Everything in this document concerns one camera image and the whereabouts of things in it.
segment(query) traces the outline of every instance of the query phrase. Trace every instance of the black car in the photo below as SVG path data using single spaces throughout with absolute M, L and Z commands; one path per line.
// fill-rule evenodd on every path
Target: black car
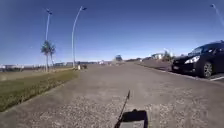
M 175 59 L 172 71 L 193 72 L 204 78 L 210 77 L 213 73 L 224 72 L 224 41 L 200 46 L 188 56 Z

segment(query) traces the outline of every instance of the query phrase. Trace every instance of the road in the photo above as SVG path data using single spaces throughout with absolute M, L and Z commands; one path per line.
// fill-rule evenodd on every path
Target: road
M 224 127 L 223 85 L 134 64 L 82 71 L 78 79 L 0 113 L 0 127 L 111 128 L 128 90 L 124 111 L 146 111 L 150 128 Z

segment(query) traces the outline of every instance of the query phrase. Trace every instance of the parking lot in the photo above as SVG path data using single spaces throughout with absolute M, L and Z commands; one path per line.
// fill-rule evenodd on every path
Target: parking lot
M 221 84 L 127 63 L 80 72 L 78 79 L 1 113 L 0 127 L 111 128 L 129 90 L 124 112 L 146 112 L 150 128 L 224 126 Z
M 171 62 L 146 60 L 144 62 L 138 62 L 137 64 L 145 66 L 145 67 L 153 68 L 153 69 L 156 69 L 156 70 L 159 70 L 159 71 L 162 71 L 162 72 L 173 73 L 171 71 Z M 189 78 L 193 78 L 193 79 L 195 79 L 195 78 L 203 79 L 203 78 L 199 78 L 198 76 L 196 76 L 195 74 L 190 73 L 190 72 L 184 72 L 182 74 L 177 74 L 177 75 L 181 75 L 183 77 L 189 77 Z M 213 74 L 211 77 L 209 77 L 206 80 L 219 82 L 219 83 L 222 83 L 224 85 L 224 73 Z

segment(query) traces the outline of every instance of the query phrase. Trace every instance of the sky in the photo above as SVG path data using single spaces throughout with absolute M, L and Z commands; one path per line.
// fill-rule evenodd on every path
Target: sky
M 186 54 L 197 46 L 224 39 L 222 0 L 0 0 L 0 64 L 44 64 L 45 40 L 56 46 L 54 62 L 72 61 L 72 26 L 77 61 L 148 57 L 169 50 Z

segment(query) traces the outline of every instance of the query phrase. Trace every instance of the road marking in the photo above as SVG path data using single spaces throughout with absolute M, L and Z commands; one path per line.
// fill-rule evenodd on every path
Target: road marking
M 144 65 L 139 65 L 139 66 L 142 66 L 142 67 L 145 67 L 145 68 L 148 68 L 150 70 L 157 71 L 157 72 L 167 73 L 167 74 L 176 75 L 176 76 L 185 77 L 185 78 L 198 80 L 198 81 L 203 81 L 203 82 L 209 82 L 209 83 L 212 83 L 212 84 L 215 83 L 217 85 L 220 85 L 220 86 L 224 87 L 224 84 L 222 82 L 219 82 L 219 81 L 212 81 L 212 80 L 209 80 L 209 79 L 202 79 L 202 78 L 199 78 L 199 77 L 187 76 L 187 75 L 177 74 L 177 73 L 173 73 L 173 72 L 169 72 L 169 71 L 161 71 L 161 70 L 158 70 L 158 69 L 155 69 L 155 68 L 150 68 L 150 67 L 147 67 L 147 66 L 144 66 Z
M 220 79 L 224 79 L 224 76 L 218 77 L 218 78 L 214 78 L 214 79 L 210 79 L 210 81 L 215 81 L 215 80 L 220 80 Z

